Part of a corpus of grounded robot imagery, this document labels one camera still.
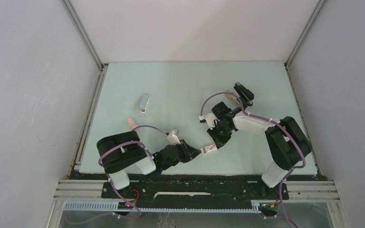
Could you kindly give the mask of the pink mini stapler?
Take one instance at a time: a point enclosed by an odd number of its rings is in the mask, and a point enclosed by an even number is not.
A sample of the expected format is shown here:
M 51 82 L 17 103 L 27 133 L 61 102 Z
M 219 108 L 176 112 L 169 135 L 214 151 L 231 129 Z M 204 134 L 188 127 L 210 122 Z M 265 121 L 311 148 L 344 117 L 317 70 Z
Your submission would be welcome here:
M 135 121 L 134 121 L 132 118 L 128 118 L 128 119 L 127 119 L 127 121 L 128 121 L 129 126 L 130 126 L 132 129 L 134 129 L 134 128 L 136 128 L 136 127 L 137 127 L 137 124 L 135 123 Z

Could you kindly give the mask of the light blue stapler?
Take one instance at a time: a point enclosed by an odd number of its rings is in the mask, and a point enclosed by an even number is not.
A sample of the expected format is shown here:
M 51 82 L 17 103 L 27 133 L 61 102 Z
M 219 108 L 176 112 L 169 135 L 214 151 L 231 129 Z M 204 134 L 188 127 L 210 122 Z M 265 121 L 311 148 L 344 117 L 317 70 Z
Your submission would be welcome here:
M 148 107 L 148 103 L 150 100 L 150 95 L 149 94 L 143 94 L 141 97 L 141 100 L 139 102 L 139 111 L 140 113 L 145 113 Z

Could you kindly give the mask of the beige and black stapler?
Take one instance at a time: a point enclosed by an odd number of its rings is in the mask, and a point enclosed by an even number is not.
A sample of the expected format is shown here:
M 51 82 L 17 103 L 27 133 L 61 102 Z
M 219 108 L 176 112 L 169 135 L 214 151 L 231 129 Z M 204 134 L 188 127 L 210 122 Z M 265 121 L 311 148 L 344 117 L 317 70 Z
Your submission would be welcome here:
M 237 98 L 235 97 L 235 94 L 231 91 L 227 91 L 226 94 L 224 95 L 234 106 L 236 107 L 240 107 L 240 102 L 237 100 Z

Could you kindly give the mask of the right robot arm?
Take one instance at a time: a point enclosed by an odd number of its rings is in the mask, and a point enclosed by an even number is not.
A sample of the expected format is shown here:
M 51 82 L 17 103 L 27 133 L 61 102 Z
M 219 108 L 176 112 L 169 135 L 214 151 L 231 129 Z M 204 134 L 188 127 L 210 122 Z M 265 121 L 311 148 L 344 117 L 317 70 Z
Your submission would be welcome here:
M 223 147 L 236 131 L 266 137 L 273 161 L 261 176 L 263 182 L 257 186 L 258 194 L 265 199 L 276 193 L 276 186 L 290 171 L 303 168 L 306 156 L 312 152 L 311 143 L 291 116 L 280 120 L 267 119 L 248 113 L 242 107 L 230 109 L 220 102 L 210 113 L 200 115 L 199 120 L 207 123 L 207 133 L 217 148 Z

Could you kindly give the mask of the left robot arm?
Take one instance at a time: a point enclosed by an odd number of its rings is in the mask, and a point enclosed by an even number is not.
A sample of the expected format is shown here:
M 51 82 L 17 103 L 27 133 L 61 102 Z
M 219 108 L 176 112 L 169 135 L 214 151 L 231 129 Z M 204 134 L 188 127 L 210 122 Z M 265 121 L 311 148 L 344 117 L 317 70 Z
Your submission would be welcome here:
M 98 164 L 113 184 L 113 192 L 120 198 L 129 196 L 131 184 L 127 168 L 136 166 L 143 175 L 162 172 L 179 163 L 187 163 L 202 152 L 191 147 L 185 140 L 178 138 L 178 130 L 165 133 L 169 145 L 162 150 L 151 153 L 140 141 L 135 130 L 111 135 L 96 143 L 99 153 Z

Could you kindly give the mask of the white staple box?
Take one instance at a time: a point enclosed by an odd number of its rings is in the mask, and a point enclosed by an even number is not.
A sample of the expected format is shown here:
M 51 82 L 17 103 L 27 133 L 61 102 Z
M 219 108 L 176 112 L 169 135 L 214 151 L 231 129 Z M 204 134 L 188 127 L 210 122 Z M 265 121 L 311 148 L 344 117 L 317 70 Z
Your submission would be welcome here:
M 216 151 L 218 148 L 215 144 L 211 144 L 205 147 L 200 148 L 200 151 L 202 154 L 207 154 L 213 151 Z

